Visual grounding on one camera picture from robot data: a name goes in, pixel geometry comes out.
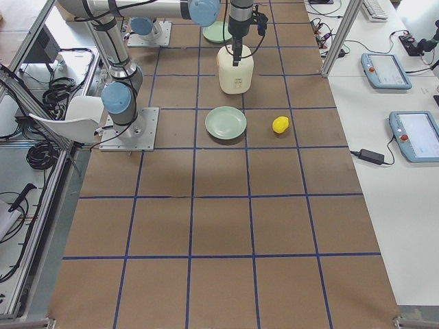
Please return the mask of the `green plate near arm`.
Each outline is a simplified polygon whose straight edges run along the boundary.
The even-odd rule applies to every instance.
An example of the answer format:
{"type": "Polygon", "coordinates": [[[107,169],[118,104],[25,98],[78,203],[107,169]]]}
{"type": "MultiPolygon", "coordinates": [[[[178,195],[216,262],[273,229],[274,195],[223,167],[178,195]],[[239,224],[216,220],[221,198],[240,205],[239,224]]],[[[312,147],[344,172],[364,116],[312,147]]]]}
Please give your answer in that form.
{"type": "Polygon", "coordinates": [[[232,39],[232,35],[228,31],[228,23],[222,21],[216,21],[208,27],[203,27],[202,35],[213,43],[227,42],[232,39]]]}
{"type": "Polygon", "coordinates": [[[244,113],[231,106],[212,109],[205,118],[207,132],[221,140],[231,140],[244,133],[247,120],[244,113]]]}

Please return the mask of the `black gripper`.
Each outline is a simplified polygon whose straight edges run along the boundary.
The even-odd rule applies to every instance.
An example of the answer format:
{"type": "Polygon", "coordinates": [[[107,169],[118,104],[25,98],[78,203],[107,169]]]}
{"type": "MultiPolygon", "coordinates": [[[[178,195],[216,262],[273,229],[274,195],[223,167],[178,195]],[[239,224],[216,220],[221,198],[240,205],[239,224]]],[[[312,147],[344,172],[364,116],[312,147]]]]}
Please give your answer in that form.
{"type": "Polygon", "coordinates": [[[228,31],[233,36],[233,66],[241,61],[241,39],[235,36],[246,36],[252,22],[253,0],[231,0],[228,19],[228,31]]]}

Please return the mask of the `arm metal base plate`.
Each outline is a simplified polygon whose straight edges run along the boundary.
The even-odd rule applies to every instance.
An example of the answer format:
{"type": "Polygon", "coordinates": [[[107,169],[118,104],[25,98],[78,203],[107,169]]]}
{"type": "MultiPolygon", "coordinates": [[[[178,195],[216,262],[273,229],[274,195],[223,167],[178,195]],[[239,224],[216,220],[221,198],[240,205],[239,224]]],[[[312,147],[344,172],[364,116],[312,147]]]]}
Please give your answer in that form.
{"type": "Polygon", "coordinates": [[[153,151],[156,129],[159,117],[159,108],[141,108],[137,110],[137,119],[120,136],[117,135],[124,127],[114,125],[110,115],[107,115],[106,125],[112,125],[104,130],[102,143],[98,145],[100,151],[153,151]]]}
{"type": "Polygon", "coordinates": [[[130,21],[132,33],[128,47],[167,47],[171,35],[171,21],[151,21],[135,17],[130,21]]]}

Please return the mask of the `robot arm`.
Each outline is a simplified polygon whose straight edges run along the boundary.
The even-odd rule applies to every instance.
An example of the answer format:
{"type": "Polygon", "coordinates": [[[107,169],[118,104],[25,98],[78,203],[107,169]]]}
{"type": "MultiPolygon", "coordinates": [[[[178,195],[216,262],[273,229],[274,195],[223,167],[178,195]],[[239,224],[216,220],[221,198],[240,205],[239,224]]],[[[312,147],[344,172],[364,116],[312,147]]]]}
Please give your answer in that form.
{"type": "Polygon", "coordinates": [[[147,33],[151,34],[154,19],[158,17],[190,20],[208,27],[220,13],[219,1],[61,1],[60,5],[75,21],[91,26],[94,41],[113,79],[102,91],[102,102],[117,136],[128,140],[140,137],[146,127],[137,109],[143,75],[128,53],[117,18],[145,19],[147,33]]]}
{"type": "Polygon", "coordinates": [[[156,19],[132,17],[130,26],[135,34],[146,40],[157,39],[162,34],[162,29],[156,19]]]}

